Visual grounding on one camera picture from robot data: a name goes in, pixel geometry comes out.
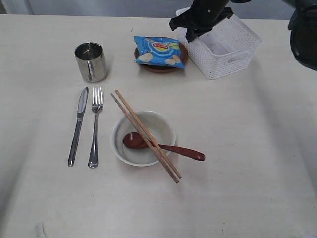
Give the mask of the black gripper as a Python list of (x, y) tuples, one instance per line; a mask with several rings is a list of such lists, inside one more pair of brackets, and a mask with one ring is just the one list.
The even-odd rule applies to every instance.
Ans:
[(186, 40), (192, 42), (232, 17), (233, 11), (227, 7), (228, 3), (227, 0), (195, 0), (187, 11), (170, 20), (170, 28), (172, 31), (186, 28)]

